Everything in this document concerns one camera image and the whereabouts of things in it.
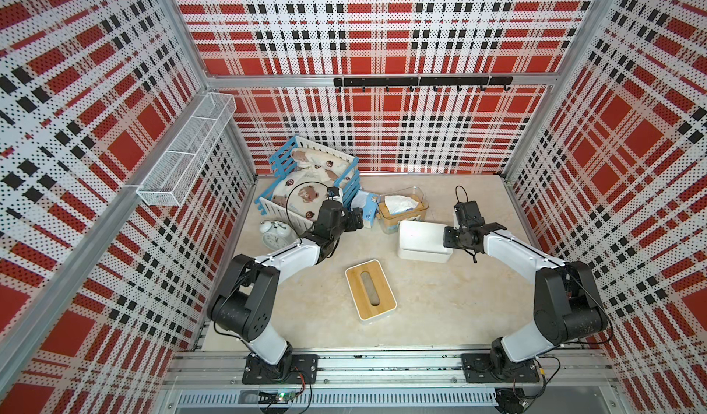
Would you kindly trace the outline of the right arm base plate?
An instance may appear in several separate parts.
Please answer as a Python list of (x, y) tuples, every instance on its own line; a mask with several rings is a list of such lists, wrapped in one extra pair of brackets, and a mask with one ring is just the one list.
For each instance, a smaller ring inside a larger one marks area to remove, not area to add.
[(539, 368), (532, 360), (508, 362), (495, 353), (464, 353), (461, 363), (469, 384), (541, 382)]

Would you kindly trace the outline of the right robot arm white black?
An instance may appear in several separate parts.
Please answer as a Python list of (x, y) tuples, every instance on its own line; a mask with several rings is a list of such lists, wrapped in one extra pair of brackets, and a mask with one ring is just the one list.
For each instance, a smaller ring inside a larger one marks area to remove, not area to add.
[(545, 254), (502, 224), (486, 222), (475, 201), (457, 203), (454, 215), (444, 230), (445, 248), (493, 257), (534, 287), (532, 321), (492, 343), (490, 359), (498, 373), (611, 326), (587, 264)]

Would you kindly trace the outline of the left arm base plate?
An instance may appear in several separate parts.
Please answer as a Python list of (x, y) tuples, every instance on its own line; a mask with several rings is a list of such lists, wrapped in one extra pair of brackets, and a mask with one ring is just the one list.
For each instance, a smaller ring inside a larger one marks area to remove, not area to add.
[(251, 353), (241, 378), (243, 385), (306, 385), (316, 382), (319, 358), (316, 354), (286, 354), (272, 365)]

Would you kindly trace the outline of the white plastic box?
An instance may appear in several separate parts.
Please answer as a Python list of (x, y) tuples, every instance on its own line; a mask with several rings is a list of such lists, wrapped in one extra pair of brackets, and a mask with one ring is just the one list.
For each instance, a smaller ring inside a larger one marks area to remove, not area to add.
[(447, 263), (452, 248), (444, 246), (445, 224), (402, 221), (399, 225), (398, 256), (401, 259)]

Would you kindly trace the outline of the blue tissue pack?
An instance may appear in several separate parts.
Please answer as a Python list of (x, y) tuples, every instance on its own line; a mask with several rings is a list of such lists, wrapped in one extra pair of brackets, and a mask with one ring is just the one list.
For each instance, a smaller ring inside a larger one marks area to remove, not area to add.
[(408, 211), (413, 211), (419, 206), (419, 200), (416, 200), (414, 196), (404, 195), (388, 195), (384, 198), (383, 203), (390, 216), (408, 213)]
[(379, 210), (379, 194), (360, 189), (353, 197), (351, 207), (362, 210), (364, 228), (371, 229)]

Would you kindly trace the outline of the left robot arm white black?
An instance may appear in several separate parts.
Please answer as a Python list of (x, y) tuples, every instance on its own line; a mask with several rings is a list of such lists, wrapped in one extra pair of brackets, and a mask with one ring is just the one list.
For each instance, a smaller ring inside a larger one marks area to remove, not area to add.
[(324, 200), (313, 226), (292, 244), (261, 257), (233, 257), (207, 307), (215, 333), (241, 341), (262, 364), (289, 369), (292, 346), (271, 323), (279, 285), (331, 257), (342, 234), (363, 228), (362, 209)]

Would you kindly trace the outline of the clear plastic tissue box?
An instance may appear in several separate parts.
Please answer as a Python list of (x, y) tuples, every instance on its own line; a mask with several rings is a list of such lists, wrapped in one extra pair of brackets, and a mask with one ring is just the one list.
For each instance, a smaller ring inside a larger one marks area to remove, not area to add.
[(428, 209), (425, 193), (419, 187), (407, 187), (377, 199), (377, 217), (387, 235), (397, 233), (403, 221), (422, 221)]

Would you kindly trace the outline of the white bamboo-lid tissue box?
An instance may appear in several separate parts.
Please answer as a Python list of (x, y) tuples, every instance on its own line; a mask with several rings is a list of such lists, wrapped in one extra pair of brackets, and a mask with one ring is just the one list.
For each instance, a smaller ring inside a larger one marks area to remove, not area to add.
[(390, 282), (377, 259), (350, 267), (344, 274), (362, 323), (370, 324), (397, 310)]

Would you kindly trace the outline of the bamboo lid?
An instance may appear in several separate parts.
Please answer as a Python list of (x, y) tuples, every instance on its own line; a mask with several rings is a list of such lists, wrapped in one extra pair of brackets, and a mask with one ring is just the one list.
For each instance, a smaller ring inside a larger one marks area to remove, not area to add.
[(397, 233), (400, 227), (400, 223), (403, 221), (422, 221), (428, 211), (428, 205), (421, 203), (418, 208), (413, 211), (408, 211), (408, 213), (398, 214), (394, 216), (388, 215), (388, 210), (383, 202), (379, 204), (379, 222), (382, 227), (382, 231), (385, 234)]

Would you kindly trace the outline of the blue tissue pack front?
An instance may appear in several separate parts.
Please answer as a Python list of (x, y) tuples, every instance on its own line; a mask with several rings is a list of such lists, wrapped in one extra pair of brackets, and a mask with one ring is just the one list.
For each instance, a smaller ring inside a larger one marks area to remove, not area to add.
[(388, 195), (384, 198), (383, 203), (390, 216), (408, 213), (408, 211), (413, 211), (419, 206), (419, 200), (416, 200), (414, 196), (404, 195)]

